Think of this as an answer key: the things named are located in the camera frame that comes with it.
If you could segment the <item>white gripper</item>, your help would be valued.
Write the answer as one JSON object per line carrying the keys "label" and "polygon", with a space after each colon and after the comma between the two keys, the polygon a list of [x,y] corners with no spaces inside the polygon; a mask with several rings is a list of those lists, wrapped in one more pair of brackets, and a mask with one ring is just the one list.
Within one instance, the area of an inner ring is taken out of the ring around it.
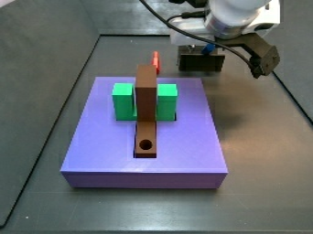
{"label": "white gripper", "polygon": [[182,31],[205,39],[264,37],[280,24],[280,0],[206,0],[205,16],[170,20]]}

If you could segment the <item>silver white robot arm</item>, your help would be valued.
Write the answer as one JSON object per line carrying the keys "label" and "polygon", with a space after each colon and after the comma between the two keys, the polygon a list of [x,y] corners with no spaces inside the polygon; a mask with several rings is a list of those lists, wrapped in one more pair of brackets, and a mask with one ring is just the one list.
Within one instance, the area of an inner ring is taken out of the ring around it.
{"label": "silver white robot arm", "polygon": [[280,0],[205,0],[201,10],[174,16],[169,23],[213,41],[250,33],[264,37],[280,24]]}

